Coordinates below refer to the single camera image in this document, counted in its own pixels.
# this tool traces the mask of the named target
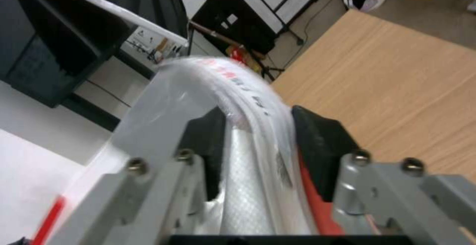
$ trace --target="wooden table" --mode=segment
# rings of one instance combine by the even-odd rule
[[[348,11],[273,83],[341,121],[379,161],[422,159],[476,183],[476,52]]]

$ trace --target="red object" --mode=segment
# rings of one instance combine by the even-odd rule
[[[51,207],[51,210],[49,210],[45,221],[43,221],[43,224],[40,226],[38,232],[35,235],[35,238],[31,242],[31,245],[43,245],[45,243],[49,233],[53,229],[53,225],[60,216],[60,213],[63,210],[65,203],[65,197],[58,196],[56,198],[53,207]]]
[[[332,220],[332,203],[324,202],[316,191],[311,180],[309,170],[304,165],[301,153],[299,153],[299,169],[301,170],[302,184],[308,197],[309,207],[319,230],[320,235],[343,235],[342,228]]]
[[[245,59],[243,58],[243,53],[238,47],[233,47],[233,49],[231,50],[230,58],[235,59],[236,61],[239,61],[243,64],[246,64]]]

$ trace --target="black stand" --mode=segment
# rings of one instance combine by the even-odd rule
[[[269,11],[271,11],[271,13],[279,20],[279,22],[281,22],[281,25],[283,26],[284,30],[285,31],[288,31],[289,33],[291,33],[293,35],[293,37],[296,39],[296,44],[297,45],[303,45],[304,44],[304,40],[301,39],[301,37],[299,37],[296,33],[294,33],[294,31],[292,31],[289,26],[284,23],[284,21],[279,17],[279,15],[277,15],[277,13],[275,12],[275,10],[273,10],[267,3],[265,0],[260,0],[264,3],[264,5],[269,9]]]

